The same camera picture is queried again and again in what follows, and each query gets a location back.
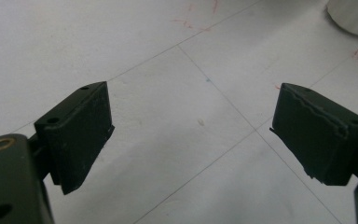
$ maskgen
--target white cylindrical object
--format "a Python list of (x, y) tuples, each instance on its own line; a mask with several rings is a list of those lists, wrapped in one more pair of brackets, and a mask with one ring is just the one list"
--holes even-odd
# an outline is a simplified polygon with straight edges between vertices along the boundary
[(340, 27), (358, 35), (358, 0), (330, 0), (327, 11)]

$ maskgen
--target tile grout line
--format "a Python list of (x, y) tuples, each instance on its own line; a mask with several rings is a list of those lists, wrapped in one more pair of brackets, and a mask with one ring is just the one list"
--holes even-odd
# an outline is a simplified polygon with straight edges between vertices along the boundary
[(28, 126), (28, 125), (30, 125), (30, 124), (32, 124), (32, 123), (34, 123), (35, 121), (36, 121), (36, 119), (34, 119), (34, 120), (32, 120), (32, 121), (30, 121), (30, 122), (28, 122), (28, 123), (22, 125), (20, 128), (14, 130), (13, 132), (10, 132), (10, 133), (17, 132), (18, 130), (20, 130), (20, 129), (22, 129), (22, 128), (24, 128), (24, 127), (26, 127), (26, 126)]
[(257, 128), (256, 128), (256, 130), (258, 130), (259, 128), (261, 128), (261, 127), (263, 127), (265, 124), (267, 124), (271, 119), (273, 119), (274, 118), (274, 116), (272, 116), (272, 117), (269, 117), (269, 119), (267, 119), (266, 121), (264, 121), (260, 126), (258, 126)]
[(180, 189), (182, 189), (183, 187), (185, 187), (188, 183), (190, 183), (193, 179), (195, 179), (197, 176), (199, 176), (200, 174), (202, 174), (205, 170), (207, 170), (209, 167), (211, 167), (215, 162), (219, 161), (221, 158), (223, 158), (224, 156), (226, 156), (226, 154), (228, 154), (229, 151), (231, 151), (233, 148), (235, 148), (237, 145), (239, 145), (243, 140), (245, 140), (247, 137), (249, 137), (252, 133), (255, 133), (256, 130), (252, 130), (250, 133), (247, 133), (240, 141), (238, 141), (236, 144), (234, 144), (234, 146), (232, 146), (231, 148), (229, 148), (227, 151), (225, 151), (222, 155), (220, 155), (218, 158), (216, 158), (214, 161), (212, 161), (209, 165), (207, 165), (205, 168), (203, 168), (201, 171), (199, 171), (198, 173), (196, 173), (193, 177), (191, 177), (188, 181), (185, 182), (185, 184), (183, 184), (181, 187), (179, 187), (177, 190), (175, 190), (173, 193), (171, 193), (170, 195), (168, 195), (164, 200), (162, 200), (160, 203), (158, 203), (156, 206), (154, 206), (152, 209), (150, 209), (149, 211), (147, 211), (143, 216), (141, 216), (140, 218), (138, 218), (136, 221), (134, 221), (132, 224), (136, 224), (139, 221), (141, 221), (144, 217), (146, 217), (147, 215), (149, 215), (151, 212), (153, 212), (156, 208), (158, 208), (161, 204), (163, 204), (165, 201), (167, 201), (169, 198), (171, 198), (173, 196), (173, 194), (175, 194), (176, 192), (178, 192)]
[[(185, 56), (200, 70), (200, 72), (209, 80), (211, 80), (203, 71), (202, 69), (193, 61), (193, 59), (188, 56), (188, 54), (180, 47), (178, 48), (185, 54)], [(255, 127), (252, 125), (251, 122), (240, 112), (240, 110), (225, 96), (225, 94), (211, 81), (212, 85), (222, 94), (222, 96), (228, 101), (228, 103), (241, 115), (241, 117), (248, 122), (248, 124), (255, 130)]]
[(312, 88), (313, 86), (315, 86), (316, 84), (318, 84), (320, 81), (322, 81), (325, 77), (327, 77), (328, 75), (330, 75), (334, 70), (336, 70), (340, 65), (342, 65), (343, 63), (345, 63), (351, 56), (348, 56), (347, 58), (345, 58), (344, 60), (342, 60), (341, 62), (339, 62), (336, 66), (334, 66), (332, 69), (330, 69), (330, 71), (328, 71), (326, 74), (324, 74), (321, 78), (319, 78), (317, 81), (315, 81), (313, 84), (311, 84), (309, 86), (309, 88)]
[(272, 149), (272, 151), (275, 152), (275, 154), (281, 159), (281, 161), (284, 162), (284, 164), (286, 164), (286, 166), (292, 171), (292, 173), (298, 178), (299, 181), (301, 181), (301, 183), (310, 191), (310, 193), (319, 201), (319, 203), (321, 203), (321, 205), (330, 213), (330, 215), (332, 215), (336, 221), (340, 224), (342, 224), (342, 222), (333, 214), (333, 212), (321, 201), (321, 199), (316, 196), (315, 192), (313, 192), (310, 187), (298, 176), (298, 174), (296, 174), (296, 172), (289, 166), (289, 164), (287, 164), (287, 162), (281, 157), (281, 155), (271, 146), (271, 144), (266, 141), (266, 139), (263, 137), (263, 135), (258, 131), (255, 130), (255, 132), (260, 135), (260, 137), (263, 139), (263, 141), (270, 147), (270, 149)]
[[(215, 23), (215, 24), (212, 24), (212, 25), (209, 26), (207, 29), (210, 29), (210, 28), (212, 28), (212, 27), (214, 27), (214, 26), (216, 26), (216, 25), (222, 23), (223, 21), (229, 20), (230, 18), (232, 18), (232, 17), (234, 17), (234, 16), (236, 16), (236, 15), (242, 13), (243, 11), (245, 11), (245, 10), (247, 10), (248, 8), (250, 8), (250, 7), (252, 7), (252, 6), (258, 4), (258, 3), (261, 2), (261, 1), (263, 1), (263, 0), (255, 1), (254, 3), (252, 3), (251, 5), (249, 5), (248, 7), (245, 7), (244, 9), (242, 9), (242, 10), (240, 10), (240, 11), (238, 11), (238, 12), (236, 12), (236, 13), (234, 13), (234, 14), (232, 14), (232, 15), (230, 15), (230, 16), (224, 18), (224, 19), (222, 19), (221, 21), (219, 21), (219, 22), (217, 22), (217, 23)], [(130, 70), (133, 70), (134, 68), (139, 67), (139, 66), (141, 66), (142, 64), (149, 62), (150, 60), (152, 60), (152, 59), (158, 57), (159, 55), (161, 55), (161, 54), (167, 52), (167, 51), (170, 50), (170, 49), (173, 49), (173, 48), (175, 48), (175, 47), (179, 47), (179, 45), (181, 45), (182, 43), (184, 43), (184, 42), (186, 42), (187, 40), (193, 38), (194, 36), (200, 35), (200, 34), (202, 34), (202, 33), (204, 33), (204, 31), (200, 31), (200, 32), (198, 32), (198, 33), (196, 33), (196, 34), (194, 34), (194, 35), (192, 35), (192, 36), (186, 38), (185, 40), (180, 41), (179, 43), (177, 43), (177, 44), (175, 44), (175, 45), (173, 45), (173, 46), (171, 46), (171, 47), (169, 47), (169, 48), (163, 50), (162, 52), (160, 52), (160, 53), (158, 53), (158, 54), (152, 56), (151, 58), (148, 58), (148, 59), (142, 61), (141, 63), (138, 63), (138, 64), (134, 65), (133, 67), (131, 67), (131, 68), (127, 69), (126, 71), (120, 73), (118, 76), (107, 79), (106, 82), (110, 82), (110, 81), (112, 81), (113, 79), (115, 79), (115, 78), (117, 78), (117, 77), (121, 77), (121, 76), (125, 75), (126, 73), (130, 72)]]

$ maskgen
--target floor tile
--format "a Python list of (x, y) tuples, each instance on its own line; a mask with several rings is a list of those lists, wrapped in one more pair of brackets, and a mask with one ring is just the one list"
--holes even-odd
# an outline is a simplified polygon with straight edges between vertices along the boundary
[(338, 223), (253, 133), (138, 224)]
[(116, 77), (254, 2), (0, 2), (0, 134), (39, 118), (79, 86)]
[(282, 82), (310, 86), (358, 49), (326, 1), (265, 0), (180, 47), (254, 127), (272, 115)]
[(133, 223), (253, 131), (179, 48), (113, 79), (109, 92), (117, 128), (84, 185), (62, 197), (47, 183), (57, 223)]

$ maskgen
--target white floor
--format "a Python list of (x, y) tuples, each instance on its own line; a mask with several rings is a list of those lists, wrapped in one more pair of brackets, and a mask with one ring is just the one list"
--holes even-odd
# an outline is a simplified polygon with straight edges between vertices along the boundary
[(358, 37), (327, 0), (0, 1), (0, 135), (108, 81), (117, 127), (63, 223), (355, 222), (269, 131), (283, 82), (358, 113)]

